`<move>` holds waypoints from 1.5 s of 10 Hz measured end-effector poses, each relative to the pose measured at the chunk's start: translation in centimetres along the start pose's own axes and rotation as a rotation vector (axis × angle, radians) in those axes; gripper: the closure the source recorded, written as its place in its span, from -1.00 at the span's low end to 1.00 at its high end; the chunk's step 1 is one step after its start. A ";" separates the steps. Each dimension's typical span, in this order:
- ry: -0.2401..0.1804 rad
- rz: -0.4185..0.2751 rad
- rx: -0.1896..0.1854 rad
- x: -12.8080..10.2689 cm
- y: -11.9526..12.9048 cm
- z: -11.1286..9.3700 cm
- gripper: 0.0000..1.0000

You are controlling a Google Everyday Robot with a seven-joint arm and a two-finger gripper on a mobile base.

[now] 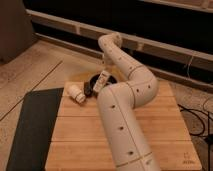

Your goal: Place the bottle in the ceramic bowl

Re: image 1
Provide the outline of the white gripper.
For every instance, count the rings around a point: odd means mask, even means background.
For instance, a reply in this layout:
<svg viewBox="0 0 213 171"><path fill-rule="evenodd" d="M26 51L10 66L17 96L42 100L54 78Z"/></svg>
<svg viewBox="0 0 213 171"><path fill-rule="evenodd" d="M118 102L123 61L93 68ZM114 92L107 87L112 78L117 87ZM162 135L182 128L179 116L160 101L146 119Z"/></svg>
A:
<svg viewBox="0 0 213 171"><path fill-rule="evenodd" d="M106 70L103 70L98 77L93 90L90 86L89 82L84 83L84 94L86 97L91 97L93 95L93 91L99 93L100 90L106 85L108 79L110 77L110 73Z"/></svg>

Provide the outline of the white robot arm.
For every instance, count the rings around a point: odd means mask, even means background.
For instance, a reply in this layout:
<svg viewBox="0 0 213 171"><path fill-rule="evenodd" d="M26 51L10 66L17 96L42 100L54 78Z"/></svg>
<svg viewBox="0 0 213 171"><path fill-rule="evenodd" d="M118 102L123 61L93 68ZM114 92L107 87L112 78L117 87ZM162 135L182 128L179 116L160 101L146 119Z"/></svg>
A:
<svg viewBox="0 0 213 171"><path fill-rule="evenodd" d="M118 32L98 40L104 57L116 65L127 80L105 86L97 106L117 171L161 171L134 109L151 102L158 93L158 80L142 63L121 49Z"/></svg>

